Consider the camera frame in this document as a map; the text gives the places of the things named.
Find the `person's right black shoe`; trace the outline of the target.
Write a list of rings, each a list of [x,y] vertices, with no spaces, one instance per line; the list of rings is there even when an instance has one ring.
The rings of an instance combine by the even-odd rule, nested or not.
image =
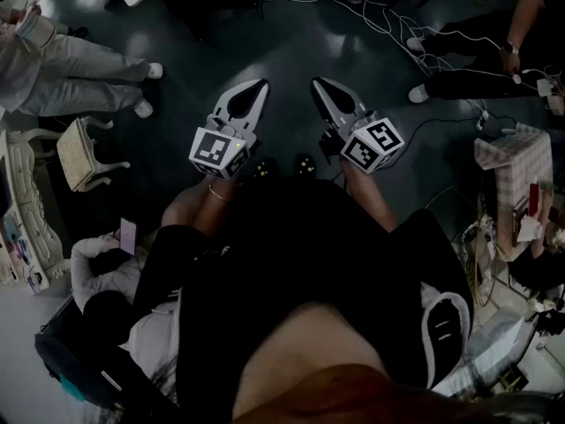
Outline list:
[[[307,153],[299,153],[295,158],[295,177],[296,178],[315,178],[316,162]]]

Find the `pink phone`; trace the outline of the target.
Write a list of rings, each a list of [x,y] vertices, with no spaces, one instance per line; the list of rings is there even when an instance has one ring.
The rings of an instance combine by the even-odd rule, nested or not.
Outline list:
[[[124,218],[120,221],[120,249],[131,256],[136,254],[137,225]]]

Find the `person's black clothing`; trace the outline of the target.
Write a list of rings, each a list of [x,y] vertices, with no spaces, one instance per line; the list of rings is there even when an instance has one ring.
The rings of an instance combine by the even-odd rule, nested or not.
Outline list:
[[[433,214],[385,231],[325,180],[244,185],[211,238],[160,229],[139,297],[153,304],[171,276],[181,289],[177,417],[127,424],[468,424],[474,406],[428,389],[420,287],[471,292]],[[385,375],[329,367],[234,419],[241,374],[298,307],[334,307],[380,355]]]

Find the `person's left forearm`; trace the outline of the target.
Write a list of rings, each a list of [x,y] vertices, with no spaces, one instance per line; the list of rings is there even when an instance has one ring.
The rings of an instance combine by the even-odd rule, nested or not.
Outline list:
[[[177,195],[162,214],[161,227],[189,226],[211,238],[218,231],[237,191],[237,179],[206,176]]]

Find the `person's chest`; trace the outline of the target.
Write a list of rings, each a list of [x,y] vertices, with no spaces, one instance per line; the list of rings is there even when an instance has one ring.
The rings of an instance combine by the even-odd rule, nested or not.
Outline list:
[[[351,364],[387,373],[376,350],[334,307],[321,303],[298,307],[247,361],[232,417],[264,405],[309,375]]]

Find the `black lounge sofa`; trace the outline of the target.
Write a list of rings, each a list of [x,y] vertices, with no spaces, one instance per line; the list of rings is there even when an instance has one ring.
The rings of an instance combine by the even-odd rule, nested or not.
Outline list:
[[[73,297],[68,297],[34,336],[34,347],[50,375],[92,405],[126,413],[130,422],[156,423],[177,417],[165,397],[130,354],[87,331]]]

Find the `white ornate cushioned stool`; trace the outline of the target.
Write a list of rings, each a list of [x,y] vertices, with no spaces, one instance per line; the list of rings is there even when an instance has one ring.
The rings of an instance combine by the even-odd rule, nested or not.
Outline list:
[[[94,156],[96,141],[87,133],[89,126],[109,130],[114,123],[103,123],[94,117],[77,117],[56,143],[67,184],[73,192],[86,193],[97,186],[109,185],[112,179],[108,173],[131,167],[129,162],[100,163]]]

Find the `clear plastic bag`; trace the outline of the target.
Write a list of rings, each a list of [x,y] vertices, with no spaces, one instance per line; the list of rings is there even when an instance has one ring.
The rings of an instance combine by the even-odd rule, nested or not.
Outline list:
[[[526,316],[501,307],[468,341],[464,360],[472,385],[486,387],[497,382],[523,357],[532,334],[533,324],[527,322]]]

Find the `person's black shoe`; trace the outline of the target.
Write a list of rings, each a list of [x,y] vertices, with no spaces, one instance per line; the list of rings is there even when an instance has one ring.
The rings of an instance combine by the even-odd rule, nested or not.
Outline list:
[[[307,153],[299,153],[295,158],[295,177],[296,178],[315,178],[316,162]]]
[[[279,165],[273,157],[264,157],[260,159],[252,171],[252,177],[261,181],[273,180],[279,176]]]

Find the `person's left black shoe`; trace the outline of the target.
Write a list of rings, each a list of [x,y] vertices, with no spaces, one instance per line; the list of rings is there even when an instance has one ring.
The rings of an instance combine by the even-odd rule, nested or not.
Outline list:
[[[273,180],[279,176],[279,165],[273,157],[264,157],[260,159],[252,171],[252,177],[261,181]]]

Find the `person's right forearm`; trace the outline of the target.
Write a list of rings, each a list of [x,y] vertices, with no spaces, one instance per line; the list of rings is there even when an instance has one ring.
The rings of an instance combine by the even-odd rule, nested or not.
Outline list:
[[[381,194],[374,178],[364,173],[343,156],[340,157],[340,165],[352,198],[385,231],[392,232],[397,227],[396,217]]]

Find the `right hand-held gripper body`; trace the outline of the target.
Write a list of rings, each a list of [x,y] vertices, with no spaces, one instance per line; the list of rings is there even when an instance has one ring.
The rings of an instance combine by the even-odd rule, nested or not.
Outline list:
[[[328,125],[320,139],[328,162],[341,155],[366,174],[382,168],[405,146],[390,120],[374,110],[331,118]]]

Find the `pink plaid covered box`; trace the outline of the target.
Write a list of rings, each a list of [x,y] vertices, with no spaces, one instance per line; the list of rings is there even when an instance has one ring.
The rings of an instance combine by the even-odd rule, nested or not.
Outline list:
[[[494,174],[496,245],[504,261],[514,261],[529,245],[517,242],[513,235],[516,207],[529,202],[530,185],[551,182],[554,178],[549,134],[518,123],[514,130],[497,140],[476,139],[474,158],[482,170]]]

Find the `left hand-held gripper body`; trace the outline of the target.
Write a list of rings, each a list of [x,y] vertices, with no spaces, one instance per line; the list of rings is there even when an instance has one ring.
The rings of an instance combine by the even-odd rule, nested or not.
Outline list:
[[[257,142],[254,122],[230,118],[222,120],[215,115],[207,117],[193,139],[189,160],[202,173],[216,178],[234,178],[251,158]]]

